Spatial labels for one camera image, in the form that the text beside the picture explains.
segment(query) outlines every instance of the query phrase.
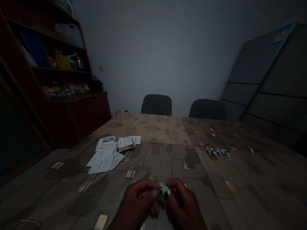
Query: left hand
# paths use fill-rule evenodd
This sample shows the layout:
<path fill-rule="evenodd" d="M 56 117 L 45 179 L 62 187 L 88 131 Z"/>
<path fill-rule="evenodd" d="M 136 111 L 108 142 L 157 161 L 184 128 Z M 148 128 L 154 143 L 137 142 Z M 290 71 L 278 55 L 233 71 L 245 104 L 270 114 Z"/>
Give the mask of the left hand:
<path fill-rule="evenodd" d="M 159 212 L 158 189 L 158 184 L 151 180 L 141 180 L 129 185 L 108 230 L 140 229 L 149 211 L 153 215 Z"/>

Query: shelf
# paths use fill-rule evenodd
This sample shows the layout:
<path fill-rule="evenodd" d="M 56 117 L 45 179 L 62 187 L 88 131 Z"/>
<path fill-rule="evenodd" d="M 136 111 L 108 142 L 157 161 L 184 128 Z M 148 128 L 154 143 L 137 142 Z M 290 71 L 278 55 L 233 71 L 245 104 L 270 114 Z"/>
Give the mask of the shelf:
<path fill-rule="evenodd" d="M 48 98 L 45 101 L 35 101 L 35 102 L 66 103 L 67 104 L 67 103 L 72 103 L 72 102 L 88 99 L 88 98 L 103 95 L 103 94 L 107 94 L 107 92 L 101 92 L 101 93 L 88 92 L 88 93 L 83 93 L 83 94 L 73 94 L 71 96 L 65 96 L 61 98 Z"/>
<path fill-rule="evenodd" d="M 81 48 L 81 47 L 79 47 L 79 46 L 75 46 L 75 45 L 73 45 L 73 44 L 70 44 L 69 42 L 66 42 L 66 41 L 64 41 L 64 40 L 61 40 L 61 39 L 55 37 L 55 36 L 51 36 L 51 35 L 49 35 L 49 34 L 47 34 L 47 33 L 44 33 L 44 32 L 42 32 L 42 31 L 39 31 L 39 30 L 37 30 L 37 29 L 35 29 L 35 28 L 31 27 L 31 26 L 28 26 L 28 25 L 26 25 L 26 24 L 23 24 L 23 23 L 21 23 L 21 22 L 17 22 L 17 21 L 15 21 L 15 20 L 12 20 L 12 19 L 7 18 L 7 17 L 6 17 L 6 20 L 7 20 L 8 22 L 17 24 L 17 25 L 22 26 L 22 27 L 24 27 L 24 28 L 27 28 L 27 29 L 29 29 L 29 30 L 31 30 L 31 31 L 34 31 L 34 32 L 37 33 L 37 34 L 44 35 L 44 36 L 46 36 L 46 37 L 55 39 L 55 40 L 57 40 L 57 41 L 59 41 L 59 42 L 61 42 L 61 43 L 65 43 L 65 44 L 67 44 L 67 45 L 69 45 L 69 46 L 72 46 L 72 47 L 75 47 L 75 48 L 77 48 L 77 49 L 80 49 L 80 50 L 85 51 L 84 48 Z"/>
<path fill-rule="evenodd" d="M 39 12 L 54 18 L 58 23 L 75 23 L 79 24 L 78 20 L 73 18 L 69 13 L 56 5 L 51 0 L 22 0 L 23 4 L 26 4 L 32 9 L 36 9 Z"/>
<path fill-rule="evenodd" d="M 73 18 L 69 13 L 67 13 L 65 10 L 63 10 L 61 7 L 57 6 L 55 3 L 53 3 L 50 0 L 46 1 L 47 7 L 50 6 L 51 8 L 54 8 L 56 11 L 60 11 L 65 17 L 67 17 L 70 21 L 73 23 L 79 23 L 75 18 Z"/>
<path fill-rule="evenodd" d="M 77 70 L 62 70 L 62 69 L 55 69 L 55 68 L 47 68 L 47 67 L 39 67 L 39 66 L 32 66 L 34 70 L 44 70 L 44 71 L 63 71 L 63 72 L 70 72 L 70 73 L 85 73 L 91 74 L 91 72 L 87 71 L 77 71 Z"/>

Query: paper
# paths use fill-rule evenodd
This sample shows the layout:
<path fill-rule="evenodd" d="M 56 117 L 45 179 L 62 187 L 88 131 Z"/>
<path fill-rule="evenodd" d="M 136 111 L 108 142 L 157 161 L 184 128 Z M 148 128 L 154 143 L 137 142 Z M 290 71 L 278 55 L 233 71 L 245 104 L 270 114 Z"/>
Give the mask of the paper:
<path fill-rule="evenodd" d="M 118 148 L 121 148 L 121 147 L 124 147 L 124 146 L 127 146 L 127 145 L 132 145 L 132 144 L 133 144 L 133 142 L 132 142 L 131 137 L 120 137 L 117 140 L 117 147 Z"/>
<path fill-rule="evenodd" d="M 206 148 L 206 151 L 209 153 L 209 155 L 211 155 L 211 150 L 213 150 L 213 148 L 211 148 L 209 145 Z"/>
<path fill-rule="evenodd" d="M 220 154 L 220 156 L 222 154 L 225 154 L 226 156 L 228 156 L 230 158 L 230 154 L 229 154 L 229 150 L 228 149 L 224 149 L 222 147 L 217 147 L 216 151 Z"/>
<path fill-rule="evenodd" d="M 248 148 L 249 148 L 250 152 L 251 152 L 253 155 L 255 155 L 254 150 L 253 150 L 251 147 L 249 147 L 249 146 L 248 146 Z"/>
<path fill-rule="evenodd" d="M 132 140 L 132 144 L 131 145 L 126 145 L 124 147 L 118 148 L 118 152 L 122 153 L 123 151 L 127 151 L 129 149 L 134 149 L 135 148 L 135 143 L 134 143 L 133 139 L 131 139 L 131 140 Z"/>
<path fill-rule="evenodd" d="M 124 155 L 122 155 L 118 152 L 115 152 L 113 161 L 112 161 L 111 166 L 110 166 L 110 171 L 112 171 L 124 158 L 125 158 Z"/>
<path fill-rule="evenodd" d="M 114 158 L 113 151 L 109 149 L 99 149 L 96 153 L 98 153 L 98 155 L 96 156 L 88 174 L 103 173 L 109 171 L 110 169 Z"/>
<path fill-rule="evenodd" d="M 97 145 L 96 146 L 96 151 L 98 149 L 109 149 L 109 150 L 113 150 L 113 149 L 116 149 L 117 148 L 117 143 L 114 142 L 114 143 L 110 143 L 110 142 L 107 142 L 107 143 L 103 143 L 101 145 Z"/>
<path fill-rule="evenodd" d="M 130 136 L 135 144 L 140 144 L 141 143 L 141 137 L 142 136 Z"/>
<path fill-rule="evenodd" d="M 170 193 L 171 192 L 170 192 L 169 188 L 165 184 L 160 182 L 159 198 L 162 200 L 164 205 L 167 203 Z"/>
<path fill-rule="evenodd" d="M 94 165 L 94 162 L 96 161 L 96 158 L 98 158 L 101 153 L 107 152 L 107 150 L 108 150 L 108 151 L 111 151 L 111 153 L 113 154 L 114 151 L 116 150 L 116 143 L 104 144 L 102 146 L 103 146 L 103 148 L 97 149 L 94 156 L 90 159 L 90 161 L 87 163 L 86 166 L 92 167 Z"/>
<path fill-rule="evenodd" d="M 96 145 L 96 151 L 98 148 L 101 147 L 102 144 L 110 144 L 114 142 L 115 142 L 115 136 L 108 136 L 108 137 L 100 138 Z"/>

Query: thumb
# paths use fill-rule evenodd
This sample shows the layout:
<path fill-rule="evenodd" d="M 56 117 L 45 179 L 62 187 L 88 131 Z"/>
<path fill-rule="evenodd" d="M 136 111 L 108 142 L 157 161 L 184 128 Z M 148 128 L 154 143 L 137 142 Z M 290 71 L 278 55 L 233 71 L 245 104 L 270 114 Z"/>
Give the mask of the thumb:
<path fill-rule="evenodd" d="M 155 189 L 153 191 L 150 191 L 150 193 L 148 193 L 148 195 L 145 198 L 143 198 L 142 208 L 144 211 L 147 211 L 151 208 L 151 206 L 157 200 L 158 195 L 159 195 L 159 191 Z"/>
<path fill-rule="evenodd" d="M 179 207 L 178 201 L 174 197 L 173 193 L 169 196 L 168 209 L 173 213 L 173 215 L 177 219 L 181 219 L 185 215 L 182 209 Z"/>

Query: hand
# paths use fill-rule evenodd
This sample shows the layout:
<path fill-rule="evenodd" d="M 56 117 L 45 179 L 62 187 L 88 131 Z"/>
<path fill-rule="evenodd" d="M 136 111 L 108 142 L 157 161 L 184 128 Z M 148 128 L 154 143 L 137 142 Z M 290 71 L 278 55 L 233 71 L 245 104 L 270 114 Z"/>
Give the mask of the hand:
<path fill-rule="evenodd" d="M 172 192 L 167 209 L 179 227 L 181 229 L 207 229 L 194 192 L 187 189 L 178 178 L 168 180 L 165 185 Z"/>
<path fill-rule="evenodd" d="M 139 230 L 149 211 L 153 215 L 159 212 L 158 189 L 158 184 L 151 180 L 141 180 L 129 185 L 108 230 Z"/>

